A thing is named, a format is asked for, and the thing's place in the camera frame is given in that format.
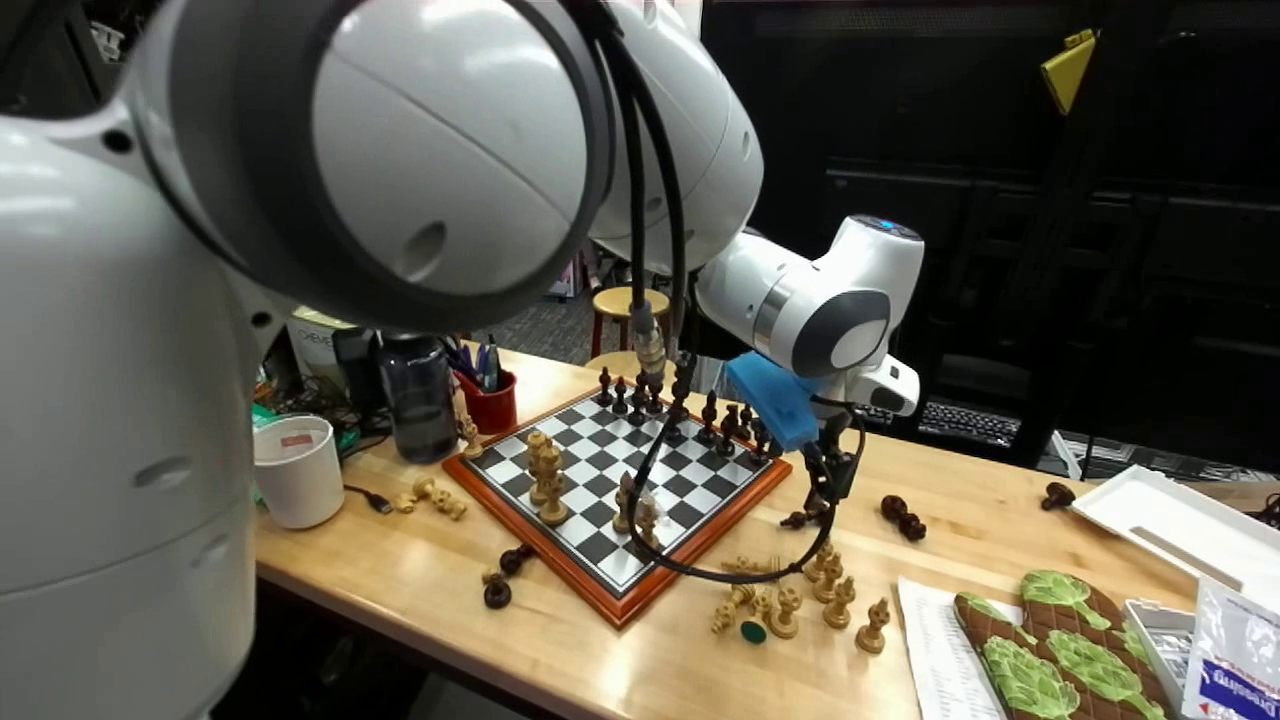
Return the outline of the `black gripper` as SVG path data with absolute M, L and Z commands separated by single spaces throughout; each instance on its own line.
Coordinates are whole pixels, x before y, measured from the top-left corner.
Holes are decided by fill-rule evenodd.
M 852 491 L 858 455 L 839 442 L 848 424 L 852 424 L 848 413 L 827 414 L 821 435 L 803 446 L 803 467 L 810 478 L 810 489 L 803 494 L 808 508 L 839 502 Z

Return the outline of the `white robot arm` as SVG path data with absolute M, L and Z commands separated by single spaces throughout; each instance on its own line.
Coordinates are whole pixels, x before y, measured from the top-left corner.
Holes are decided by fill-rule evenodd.
M 663 0 L 158 0 L 115 93 L 0 115 L 0 720 L 199 720 L 256 627 L 278 319 L 484 329 L 605 244 L 815 396 L 904 413 L 917 230 L 749 215 L 765 152 Z

